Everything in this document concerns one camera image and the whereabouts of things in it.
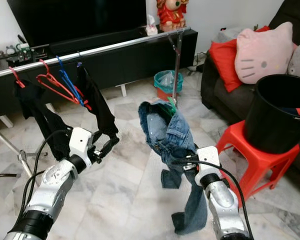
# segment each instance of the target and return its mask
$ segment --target marble floor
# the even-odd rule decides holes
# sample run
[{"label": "marble floor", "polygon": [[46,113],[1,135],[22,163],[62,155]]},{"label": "marble floor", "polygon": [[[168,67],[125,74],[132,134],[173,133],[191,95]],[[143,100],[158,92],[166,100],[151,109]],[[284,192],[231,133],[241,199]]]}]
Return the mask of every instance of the marble floor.
[{"label": "marble floor", "polygon": [[[227,122],[201,103],[197,72],[182,71],[185,76],[179,97],[179,109],[187,119],[196,144],[215,145]],[[214,240],[212,216],[204,229],[179,236],[174,233],[171,214],[183,212],[190,184],[182,181],[180,189],[162,189],[160,175],[166,168],[145,143],[137,109],[141,102],[156,98],[153,80],[143,79],[120,88],[102,91],[115,115],[119,144],[104,159],[84,171],[68,193],[64,207],[53,225],[49,240]],[[97,130],[95,116],[70,102],[54,104],[66,124]],[[0,122],[0,132],[18,148],[35,152],[43,141],[35,120],[25,120],[21,113],[8,116],[13,128]],[[107,139],[98,142],[100,147]],[[240,177],[245,160],[231,150],[220,155],[222,165]],[[29,158],[33,168],[34,159]],[[49,152],[39,161],[39,170],[55,163]],[[0,240],[16,221],[27,176],[16,156],[0,142],[0,173],[18,177],[0,178]],[[265,189],[247,201],[247,211],[255,240],[300,240],[300,173],[291,167],[274,190]]]}]

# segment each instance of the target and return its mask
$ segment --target jeans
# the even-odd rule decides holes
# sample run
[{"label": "jeans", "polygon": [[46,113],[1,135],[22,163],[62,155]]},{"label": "jeans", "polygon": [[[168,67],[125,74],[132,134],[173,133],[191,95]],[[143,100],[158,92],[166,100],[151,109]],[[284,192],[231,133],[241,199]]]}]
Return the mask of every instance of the jeans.
[{"label": "jeans", "polygon": [[[178,111],[170,113],[171,108],[171,103],[162,100],[154,103],[143,102],[138,113],[147,144],[161,156],[162,162],[169,169],[162,170],[162,187],[178,189],[184,171],[181,165],[172,163],[195,154],[196,147],[187,121]],[[185,172],[187,180],[191,183],[191,193],[184,212],[172,215],[174,232],[179,235],[200,230],[207,222],[206,198],[203,188],[195,182],[195,175],[195,170]]]}]

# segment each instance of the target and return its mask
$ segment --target plastic bag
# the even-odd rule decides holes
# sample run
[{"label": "plastic bag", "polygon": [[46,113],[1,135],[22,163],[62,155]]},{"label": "plastic bag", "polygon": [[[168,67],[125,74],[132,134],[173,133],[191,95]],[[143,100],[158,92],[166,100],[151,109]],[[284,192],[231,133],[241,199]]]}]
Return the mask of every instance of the plastic bag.
[{"label": "plastic bag", "polygon": [[[177,93],[181,92],[183,82],[184,82],[184,78],[182,74],[179,73],[178,84],[176,88]],[[175,71],[173,70],[161,71],[154,76],[154,86],[156,88],[160,88],[166,94],[171,94],[173,92],[174,83],[175,83]]]},{"label": "plastic bag", "polygon": [[161,86],[165,87],[174,87],[174,79],[175,77],[173,76],[171,71],[168,71],[167,74],[163,75],[158,79],[158,83],[161,84]]}]

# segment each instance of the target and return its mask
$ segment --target clothes rack leg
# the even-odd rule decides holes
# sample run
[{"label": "clothes rack leg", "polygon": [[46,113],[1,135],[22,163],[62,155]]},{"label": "clothes rack leg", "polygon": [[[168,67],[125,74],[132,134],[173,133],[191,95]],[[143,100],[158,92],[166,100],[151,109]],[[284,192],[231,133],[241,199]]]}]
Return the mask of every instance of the clothes rack leg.
[{"label": "clothes rack leg", "polygon": [[26,174],[30,177],[33,176],[32,171],[29,168],[27,163],[27,154],[23,150],[19,150],[16,146],[14,146],[8,139],[6,139],[3,135],[0,134],[0,141],[3,142],[11,151],[13,151],[16,155],[18,160],[21,162]]},{"label": "clothes rack leg", "polygon": [[174,84],[172,91],[172,99],[174,101],[175,107],[178,107],[177,101],[177,90],[178,90],[178,76],[180,69],[180,57],[181,57],[181,47],[182,47],[183,31],[179,32],[176,47],[172,46],[175,51],[175,65],[174,65]]}]

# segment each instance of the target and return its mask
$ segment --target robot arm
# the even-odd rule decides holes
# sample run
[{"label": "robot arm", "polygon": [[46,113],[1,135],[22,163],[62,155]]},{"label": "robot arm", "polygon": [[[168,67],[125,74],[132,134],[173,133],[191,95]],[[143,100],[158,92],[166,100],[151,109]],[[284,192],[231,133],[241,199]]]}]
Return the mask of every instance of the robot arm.
[{"label": "robot arm", "polygon": [[[214,146],[197,150],[199,161],[220,166],[218,150]],[[238,198],[220,179],[220,171],[199,164],[195,182],[204,188],[213,215],[213,228],[218,240],[250,240],[249,233],[239,215]]]},{"label": "robot arm", "polygon": [[84,169],[94,162],[101,162],[119,139],[112,138],[101,151],[97,151],[93,142],[100,137],[75,127],[72,130],[69,146],[70,158],[49,167],[42,175],[39,188],[27,204],[22,218],[16,222],[4,240],[45,240],[53,223],[59,216],[68,191]]}]

